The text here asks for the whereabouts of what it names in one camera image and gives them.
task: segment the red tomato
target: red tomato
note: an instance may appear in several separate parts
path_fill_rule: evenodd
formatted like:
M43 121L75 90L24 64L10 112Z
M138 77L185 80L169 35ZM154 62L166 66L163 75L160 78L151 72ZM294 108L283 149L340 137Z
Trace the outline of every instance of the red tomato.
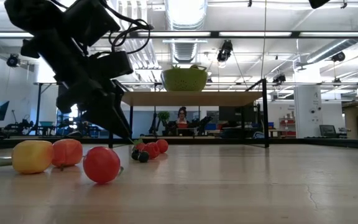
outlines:
M142 151L145 146L146 146L146 144L144 144L144 143L139 143L139 144L137 144L137 145L135 146L135 148L136 148L137 150L139 150L139 151Z
M157 146L160 149L160 153L165 153L168 151L168 142L164 139L158 140Z
M148 143L144 148L143 151L148 152L150 159L155 159L160 154L160 149L158 148L155 142Z
M105 184L117 177L121 162L113 150L98 146L89 150L83 165L89 179L98 184Z
M73 166L81 162L83 155L82 144L74 139L62 139L53 144L54 166Z

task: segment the wooden shelf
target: wooden shelf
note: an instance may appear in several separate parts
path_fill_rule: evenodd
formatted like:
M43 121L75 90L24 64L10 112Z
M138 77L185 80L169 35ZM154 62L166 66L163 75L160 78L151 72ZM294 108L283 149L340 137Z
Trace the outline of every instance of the wooden shelf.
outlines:
M126 92L122 101L130 106L245 106L262 92Z

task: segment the black cable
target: black cable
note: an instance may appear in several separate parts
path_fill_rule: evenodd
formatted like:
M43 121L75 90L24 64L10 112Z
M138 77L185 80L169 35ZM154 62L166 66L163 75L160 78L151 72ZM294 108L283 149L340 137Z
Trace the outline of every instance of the black cable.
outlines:
M151 27L148 25L148 23L146 21L144 21L143 19L136 19L134 20L133 22L131 22L131 24L129 25L128 29L126 29L125 31L122 31L120 34L117 35L117 37L114 39L114 41L111 41L111 36L112 36L112 32L110 32L110 35L109 35L109 43L111 44L111 51L114 52L115 51L115 47L119 47L121 46L122 44L124 44L125 40L127 39L127 35L131 32L134 32L134 31L137 31L137 30L140 30L140 29L143 29L142 27L140 26L137 26L137 27L132 27L132 25L136 24L137 22L143 22L146 27L148 27L148 36L147 36L147 40L146 40L146 43L141 46L139 49L137 50L134 50L134 51L131 51L131 52L128 52L127 54L134 54L136 52L140 52L141 50L143 50L147 44L149 43L150 41L150 34L151 34Z
M57 6L60 6L60 7L64 8L64 9L68 9L67 6L63 5L62 3L58 2L57 0L50 0L50 1L53 2Z
M136 20L131 19L129 17L123 16L120 13L116 12L113 8L111 8L110 6L107 5L106 0L100 0L100 3L102 4L103 7L105 7L107 10L109 10L111 13L113 13L118 19L121 19L121 20L127 21L127 22L131 22L144 30L153 29L153 26L150 26L147 23L146 23L146 25L143 25L139 22L138 19L136 19Z

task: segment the potted plant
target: potted plant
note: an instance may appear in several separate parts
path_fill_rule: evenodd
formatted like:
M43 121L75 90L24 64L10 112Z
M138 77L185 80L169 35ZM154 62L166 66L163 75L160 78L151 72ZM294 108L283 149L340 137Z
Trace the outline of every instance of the potted plant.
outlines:
M161 111L161 112L158 113L157 117L162 122L162 126L165 127L165 131L162 131L162 135L167 136L168 135L167 122L169 121L169 117L170 117L169 112L168 111Z

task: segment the ceiling light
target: ceiling light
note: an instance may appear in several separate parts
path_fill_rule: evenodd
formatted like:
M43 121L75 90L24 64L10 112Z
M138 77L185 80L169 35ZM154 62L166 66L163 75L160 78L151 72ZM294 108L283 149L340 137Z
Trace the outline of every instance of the ceiling light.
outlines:
M122 82L123 85L154 85L152 82Z
M33 35L31 35L28 32L0 32L0 39L3 38L31 38Z
M300 37L358 37L358 32L301 32Z
M221 82L221 83L207 83L206 85L235 85L236 83L235 82Z
M139 37L147 37L149 35L148 32L138 32ZM171 31L171 32L151 32L151 37L209 37L211 35L210 32L198 32L198 31Z
M292 32L220 32L220 37L289 37Z
M163 44L205 44L208 43L207 40L162 40Z

